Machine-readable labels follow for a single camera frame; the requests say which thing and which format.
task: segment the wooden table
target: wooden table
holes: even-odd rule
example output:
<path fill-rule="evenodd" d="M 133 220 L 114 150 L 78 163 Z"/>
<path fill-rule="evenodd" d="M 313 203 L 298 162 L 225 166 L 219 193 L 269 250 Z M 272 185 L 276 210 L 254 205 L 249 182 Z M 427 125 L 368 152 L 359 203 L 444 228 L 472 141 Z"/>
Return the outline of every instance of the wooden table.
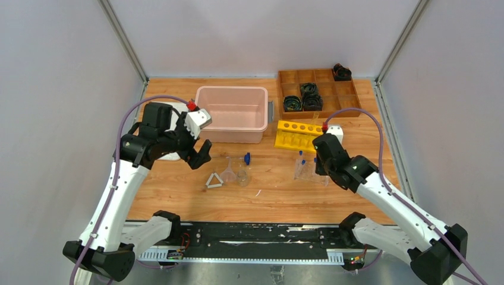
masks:
<path fill-rule="evenodd" d="M 152 79 L 146 97 L 170 94 L 187 100 L 195 97 L 200 86 L 206 85 L 265 87 L 269 100 L 275 102 L 278 111 L 276 80 L 269 78 Z M 371 82 L 356 80 L 355 87 L 362 108 L 379 118 Z M 278 119 L 278 112 L 275 112 L 275 121 L 268 126 L 260 144 L 213 144 L 210 154 L 214 158 L 197 170 L 191 170 L 183 161 L 157 161 L 138 190 L 128 219 L 147 220 L 157 210 L 166 210 L 180 215 L 185 221 L 339 223 L 350 213 L 358 211 L 377 223 L 393 223 L 373 204 L 332 182 L 325 187 L 293 180 L 294 162 L 299 154 L 297 151 L 273 147 Z M 322 124 L 323 120 L 318 119 L 316 123 Z M 360 154 L 378 164 L 379 136 L 371 119 L 361 115 L 333 119 L 331 123 L 343 127 L 343 145 L 350 156 Z M 213 171 L 220 173 L 227 167 L 225 156 L 238 156 L 246 152 L 252 156 L 251 164 L 245 167 L 251 177 L 248 186 L 242 188 L 234 182 L 220 188 L 206 189 L 205 183 L 210 174 Z M 386 176 L 399 186 L 388 146 L 383 156 Z M 233 170 L 237 172 L 239 167 L 240 161 L 234 160 Z"/>

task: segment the wooden compartment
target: wooden compartment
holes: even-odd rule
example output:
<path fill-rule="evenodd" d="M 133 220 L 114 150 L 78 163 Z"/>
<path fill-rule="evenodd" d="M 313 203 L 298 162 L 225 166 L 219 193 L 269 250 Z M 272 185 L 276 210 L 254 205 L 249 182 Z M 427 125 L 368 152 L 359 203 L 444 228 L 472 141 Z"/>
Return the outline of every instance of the wooden compartment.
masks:
<path fill-rule="evenodd" d="M 322 111 L 285 112 L 284 97 L 296 95 L 301 98 L 300 84 L 315 83 L 324 105 Z M 337 110 L 348 107 L 360 108 L 359 98 L 354 81 L 334 81 L 332 69 L 299 69 L 278 72 L 278 92 L 280 118 L 283 120 L 311 119 L 315 112 L 319 118 L 327 118 Z M 360 112 L 348 111 L 338 117 L 356 117 Z"/>

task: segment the plastic tub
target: plastic tub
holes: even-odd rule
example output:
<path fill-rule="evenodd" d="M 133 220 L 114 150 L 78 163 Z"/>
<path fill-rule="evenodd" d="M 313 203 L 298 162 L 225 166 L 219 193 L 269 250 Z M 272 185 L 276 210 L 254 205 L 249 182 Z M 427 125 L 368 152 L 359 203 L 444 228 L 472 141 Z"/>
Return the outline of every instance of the plastic tub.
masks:
<path fill-rule="evenodd" d="M 196 105 L 212 123 L 200 136 L 213 143 L 258 144 L 268 125 L 267 90 L 263 87 L 201 86 Z"/>

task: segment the gray floor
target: gray floor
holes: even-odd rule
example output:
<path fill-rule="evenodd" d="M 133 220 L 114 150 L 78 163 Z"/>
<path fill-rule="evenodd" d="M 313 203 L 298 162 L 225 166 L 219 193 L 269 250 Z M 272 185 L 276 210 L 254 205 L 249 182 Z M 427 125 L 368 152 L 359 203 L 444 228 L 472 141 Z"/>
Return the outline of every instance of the gray floor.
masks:
<path fill-rule="evenodd" d="M 373 260 L 368 253 L 367 259 Z M 93 279 L 91 284 L 103 284 Z M 305 284 L 409 284 L 421 282 L 407 264 L 391 255 L 381 257 L 372 268 L 358 275 L 345 273 L 332 265 L 265 265 L 265 264 L 181 264 L 170 270 L 152 270 L 136 264 L 130 275 L 120 282 L 133 284 L 173 285 L 305 285 Z"/>

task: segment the yellow rack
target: yellow rack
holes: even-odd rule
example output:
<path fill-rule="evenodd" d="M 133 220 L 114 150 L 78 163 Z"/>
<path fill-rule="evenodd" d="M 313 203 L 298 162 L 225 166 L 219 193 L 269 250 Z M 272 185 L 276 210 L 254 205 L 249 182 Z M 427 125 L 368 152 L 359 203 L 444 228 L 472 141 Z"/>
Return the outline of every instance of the yellow rack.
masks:
<path fill-rule="evenodd" d="M 309 123 L 278 121 L 275 147 L 288 150 L 302 150 L 315 153 L 311 143 L 316 137 L 322 135 L 322 127 Z"/>

